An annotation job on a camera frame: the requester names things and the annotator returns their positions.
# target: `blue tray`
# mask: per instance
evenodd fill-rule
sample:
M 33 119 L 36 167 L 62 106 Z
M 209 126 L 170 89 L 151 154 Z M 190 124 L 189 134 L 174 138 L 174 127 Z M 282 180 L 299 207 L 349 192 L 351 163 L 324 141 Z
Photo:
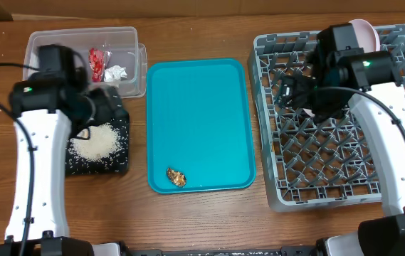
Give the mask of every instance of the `blue tray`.
M 256 177 L 242 65 L 233 59 L 153 65 L 147 73 L 148 182 L 158 193 L 246 188 Z M 167 168 L 186 176 L 183 188 Z

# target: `black speckled tray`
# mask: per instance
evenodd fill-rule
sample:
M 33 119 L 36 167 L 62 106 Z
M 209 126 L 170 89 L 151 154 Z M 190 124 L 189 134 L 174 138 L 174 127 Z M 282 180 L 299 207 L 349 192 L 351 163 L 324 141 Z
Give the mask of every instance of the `black speckled tray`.
M 130 121 L 129 119 L 113 119 L 108 124 L 120 130 L 119 143 L 123 150 L 109 157 L 102 158 L 101 161 L 90 161 L 70 154 L 69 149 L 73 147 L 71 140 L 66 146 L 65 174 L 125 174 L 129 165 L 129 142 L 130 142 Z

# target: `brown wrapped candy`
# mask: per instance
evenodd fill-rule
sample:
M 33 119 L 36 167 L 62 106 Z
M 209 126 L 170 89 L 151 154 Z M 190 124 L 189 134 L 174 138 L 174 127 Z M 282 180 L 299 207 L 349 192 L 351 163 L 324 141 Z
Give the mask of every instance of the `brown wrapped candy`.
M 183 173 L 175 171 L 171 168 L 167 169 L 167 178 L 175 185 L 180 188 L 186 185 L 186 177 Z

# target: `clear plastic container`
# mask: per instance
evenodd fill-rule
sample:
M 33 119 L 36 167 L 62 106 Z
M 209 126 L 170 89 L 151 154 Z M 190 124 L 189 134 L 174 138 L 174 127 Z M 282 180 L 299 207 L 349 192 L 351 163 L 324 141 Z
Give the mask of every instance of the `clear plastic container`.
M 91 82 L 89 87 L 98 85 L 118 86 L 118 93 L 122 97 L 141 97 L 146 90 L 147 52 L 138 43 L 137 31 L 133 27 L 109 28 L 77 28 L 56 31 L 38 31 L 30 35 L 25 53 L 25 65 L 38 67 L 37 50 L 39 46 L 58 44 L 68 46 L 79 52 L 89 70 L 88 80 L 91 81 L 92 70 L 88 63 L 89 50 L 97 48 L 110 51 L 107 68 L 114 65 L 126 68 L 127 78 L 120 84 L 115 82 Z M 75 58 L 77 66 L 82 65 L 79 58 Z M 23 79 L 34 73 L 33 70 L 23 70 Z

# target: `wooden tabletop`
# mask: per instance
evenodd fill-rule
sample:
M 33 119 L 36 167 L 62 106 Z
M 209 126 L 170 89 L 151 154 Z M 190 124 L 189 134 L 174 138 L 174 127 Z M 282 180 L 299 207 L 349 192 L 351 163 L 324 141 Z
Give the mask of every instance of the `wooden tabletop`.
M 65 183 L 71 236 L 91 243 L 124 240 L 132 249 L 209 250 L 313 245 L 316 239 L 355 231 L 380 218 L 378 203 L 331 210 L 276 213 L 267 204 L 261 141 L 246 61 L 253 39 L 265 33 L 324 29 L 364 18 L 373 25 L 405 23 L 405 13 L 134 18 L 0 23 L 0 62 L 22 63 L 34 31 L 134 26 L 147 47 L 149 66 L 168 60 L 235 58 L 246 73 L 257 176 L 247 189 L 160 195 L 147 183 L 145 97 L 125 100 L 131 116 L 130 170 L 125 176 L 77 176 Z M 0 68 L 0 100 L 21 79 L 21 70 Z M 0 112 L 0 243 L 14 199 L 16 141 L 11 120 Z

